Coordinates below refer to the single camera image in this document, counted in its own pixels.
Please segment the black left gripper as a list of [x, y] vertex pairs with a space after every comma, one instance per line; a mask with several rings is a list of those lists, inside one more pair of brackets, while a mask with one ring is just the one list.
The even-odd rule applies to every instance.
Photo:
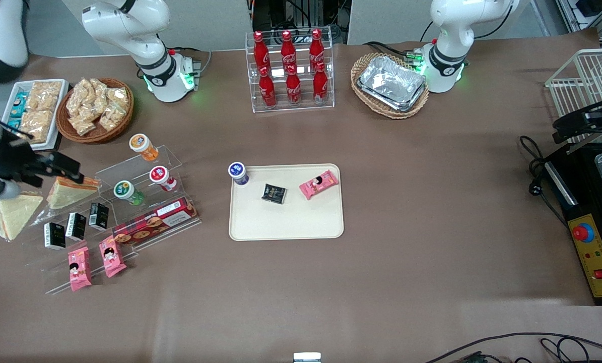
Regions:
[[556, 143], [582, 134], [602, 134], [602, 101], [560, 117], [553, 122], [553, 127], [556, 131], [552, 138]]

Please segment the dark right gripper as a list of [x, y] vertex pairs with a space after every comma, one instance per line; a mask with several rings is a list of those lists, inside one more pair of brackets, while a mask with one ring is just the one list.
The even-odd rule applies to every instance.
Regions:
[[0, 146], [0, 179], [40, 188], [45, 177], [54, 172], [55, 184], [84, 183], [81, 164], [61, 152], [39, 155], [29, 145]]

